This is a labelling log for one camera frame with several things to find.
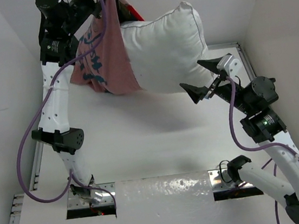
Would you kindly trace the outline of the red patterned pillowcase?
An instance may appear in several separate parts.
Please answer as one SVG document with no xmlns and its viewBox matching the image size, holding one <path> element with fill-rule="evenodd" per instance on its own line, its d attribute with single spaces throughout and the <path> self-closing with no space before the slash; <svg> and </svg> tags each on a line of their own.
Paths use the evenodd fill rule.
<svg viewBox="0 0 299 224">
<path fill-rule="evenodd" d="M 80 37 L 76 56 L 90 52 L 76 62 L 70 83 L 87 85 L 98 93 L 126 95 L 142 88 L 133 74 L 120 26 L 143 21 L 143 17 L 126 0 L 105 0 L 106 21 L 93 18 Z"/>
</svg>

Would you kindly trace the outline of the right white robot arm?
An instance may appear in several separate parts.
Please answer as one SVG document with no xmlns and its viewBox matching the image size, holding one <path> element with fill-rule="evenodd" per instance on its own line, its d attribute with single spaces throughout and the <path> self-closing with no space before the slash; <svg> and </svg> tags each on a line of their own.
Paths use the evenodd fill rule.
<svg viewBox="0 0 299 224">
<path fill-rule="evenodd" d="M 299 149 L 287 134 L 286 124 L 270 107 L 279 99 L 275 78 L 257 76 L 242 87 L 234 81 L 242 63 L 232 54 L 197 63 L 217 77 L 210 87 L 183 83 L 181 88 L 196 104 L 214 95 L 226 101 L 234 143 L 244 151 L 265 151 L 286 177 L 281 180 L 241 155 L 227 163 L 230 183 L 252 184 L 279 203 L 293 223 L 299 224 Z"/>
</svg>

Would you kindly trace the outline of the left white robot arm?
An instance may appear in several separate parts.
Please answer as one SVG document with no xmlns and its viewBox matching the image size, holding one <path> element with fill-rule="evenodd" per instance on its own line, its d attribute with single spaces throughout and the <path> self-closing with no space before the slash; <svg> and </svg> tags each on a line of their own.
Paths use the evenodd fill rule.
<svg viewBox="0 0 299 224">
<path fill-rule="evenodd" d="M 88 40 L 88 50 L 77 55 L 79 46 L 75 33 L 87 18 L 107 20 L 106 0 L 35 0 L 41 12 L 38 35 L 43 72 L 43 102 L 39 110 L 38 129 L 34 140 L 50 145 L 63 160 L 70 180 L 79 192 L 91 194 L 95 189 L 93 175 L 83 158 L 81 146 L 84 131 L 72 128 L 68 119 L 69 75 L 75 63 L 92 54 L 101 44 L 105 29 Z"/>
</svg>

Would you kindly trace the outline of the white pillow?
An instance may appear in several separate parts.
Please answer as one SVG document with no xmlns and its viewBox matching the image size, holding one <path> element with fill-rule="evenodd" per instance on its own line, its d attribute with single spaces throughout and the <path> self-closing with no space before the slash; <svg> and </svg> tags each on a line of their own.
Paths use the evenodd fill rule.
<svg viewBox="0 0 299 224">
<path fill-rule="evenodd" d="M 198 65 L 208 47 L 198 12 L 181 2 L 154 21 L 121 25 L 121 36 L 139 86 L 148 92 L 182 92 L 180 84 L 209 86 L 213 74 Z"/>
</svg>

